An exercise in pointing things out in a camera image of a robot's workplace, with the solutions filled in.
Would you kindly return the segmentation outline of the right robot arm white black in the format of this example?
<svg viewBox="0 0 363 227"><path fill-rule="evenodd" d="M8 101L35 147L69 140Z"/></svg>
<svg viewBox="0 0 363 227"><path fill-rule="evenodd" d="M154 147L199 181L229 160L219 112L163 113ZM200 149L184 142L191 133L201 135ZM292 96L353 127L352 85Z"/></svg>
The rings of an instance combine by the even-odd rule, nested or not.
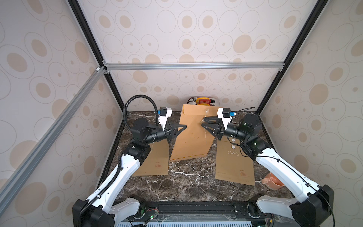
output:
<svg viewBox="0 0 363 227"><path fill-rule="evenodd" d="M273 214L293 219L301 227L318 227L328 217L334 217L334 191L328 185L320 186L285 162L275 150L258 136L262 122L254 114L247 114L237 124L229 113L206 117L202 123L218 140L236 139L241 154L251 158L270 171L294 196L293 199L258 194L248 201L249 216L259 218Z"/></svg>

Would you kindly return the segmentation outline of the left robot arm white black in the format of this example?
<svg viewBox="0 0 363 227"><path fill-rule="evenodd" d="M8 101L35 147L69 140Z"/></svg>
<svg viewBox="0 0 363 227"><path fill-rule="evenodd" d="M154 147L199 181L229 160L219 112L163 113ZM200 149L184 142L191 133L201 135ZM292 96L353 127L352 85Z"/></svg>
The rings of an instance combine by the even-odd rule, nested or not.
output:
<svg viewBox="0 0 363 227"><path fill-rule="evenodd" d="M129 128L132 139L119 156L116 168L86 200L77 200L73 205L73 225L114 227L129 217L144 217L146 206L143 198L132 196L117 205L115 199L152 151L150 144L163 140L171 142L186 128L184 124L154 125L146 118L135 120Z"/></svg>

